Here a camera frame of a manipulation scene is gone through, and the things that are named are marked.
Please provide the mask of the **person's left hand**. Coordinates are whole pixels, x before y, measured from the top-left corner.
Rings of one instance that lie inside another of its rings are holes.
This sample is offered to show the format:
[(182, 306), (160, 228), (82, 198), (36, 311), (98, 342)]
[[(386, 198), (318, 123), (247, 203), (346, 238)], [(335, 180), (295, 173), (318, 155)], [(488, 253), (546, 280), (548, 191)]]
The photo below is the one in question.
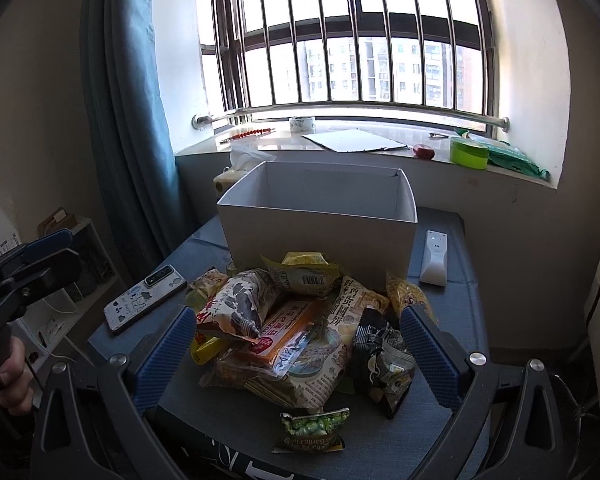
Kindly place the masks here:
[(10, 340), (9, 358), (0, 368), (3, 389), (0, 391), (0, 404), (11, 415), (29, 413), (33, 405), (33, 379), (26, 364), (24, 345), (17, 337)]

